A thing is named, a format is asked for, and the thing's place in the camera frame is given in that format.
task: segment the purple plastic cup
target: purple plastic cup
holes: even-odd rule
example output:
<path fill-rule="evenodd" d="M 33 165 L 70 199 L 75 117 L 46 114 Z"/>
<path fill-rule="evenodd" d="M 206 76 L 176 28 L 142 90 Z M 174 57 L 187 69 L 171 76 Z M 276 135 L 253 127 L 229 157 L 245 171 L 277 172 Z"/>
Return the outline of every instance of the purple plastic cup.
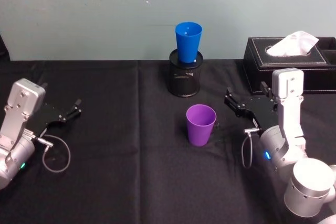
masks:
<path fill-rule="evenodd" d="M 216 121 L 216 112 L 207 105 L 196 104 L 186 113 L 188 139 L 192 145 L 203 146 L 210 137 Z"/>

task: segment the blue led light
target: blue led light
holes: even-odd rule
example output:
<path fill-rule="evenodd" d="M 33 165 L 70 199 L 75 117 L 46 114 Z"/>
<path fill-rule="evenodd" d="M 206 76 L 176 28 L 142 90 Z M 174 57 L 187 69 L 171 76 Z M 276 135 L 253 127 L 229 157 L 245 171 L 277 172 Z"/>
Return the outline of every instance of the blue led light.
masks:
<path fill-rule="evenodd" d="M 271 159 L 271 156 L 269 155 L 268 152 L 264 152 L 264 155 L 265 155 L 265 159 L 267 159 L 267 160 Z"/>

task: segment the light blue wall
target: light blue wall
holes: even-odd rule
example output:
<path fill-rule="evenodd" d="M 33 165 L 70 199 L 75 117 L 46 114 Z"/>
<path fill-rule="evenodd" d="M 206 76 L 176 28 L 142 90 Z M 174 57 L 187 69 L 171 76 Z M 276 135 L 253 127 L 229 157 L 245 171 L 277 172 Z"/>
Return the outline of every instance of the light blue wall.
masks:
<path fill-rule="evenodd" d="M 11 58 L 167 59 L 174 26 L 202 24 L 205 58 L 242 58 L 248 37 L 335 36 L 336 0 L 0 0 Z"/>

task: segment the black mesh pencil holder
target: black mesh pencil holder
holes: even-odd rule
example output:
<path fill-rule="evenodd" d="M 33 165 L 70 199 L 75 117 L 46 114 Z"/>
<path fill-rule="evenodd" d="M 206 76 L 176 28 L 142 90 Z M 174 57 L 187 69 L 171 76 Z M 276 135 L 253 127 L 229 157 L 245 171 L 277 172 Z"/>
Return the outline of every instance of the black mesh pencil holder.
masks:
<path fill-rule="evenodd" d="M 200 90 L 199 77 L 203 56 L 197 53 L 196 61 L 192 63 L 180 62 L 177 56 L 177 49 L 169 56 L 169 91 L 178 97 L 191 97 Z"/>

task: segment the cup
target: cup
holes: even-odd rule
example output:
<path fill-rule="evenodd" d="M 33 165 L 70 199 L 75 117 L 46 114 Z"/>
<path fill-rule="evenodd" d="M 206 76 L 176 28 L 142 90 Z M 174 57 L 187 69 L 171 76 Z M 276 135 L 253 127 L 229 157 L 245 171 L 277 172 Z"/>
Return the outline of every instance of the cup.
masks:
<path fill-rule="evenodd" d="M 201 39 L 202 27 L 194 22 L 183 22 L 176 26 L 176 43 L 179 61 L 194 62 Z"/>
<path fill-rule="evenodd" d="M 186 113 L 188 139 L 192 145 L 203 146 L 210 137 L 216 121 L 216 112 L 209 106 L 196 104 Z"/>

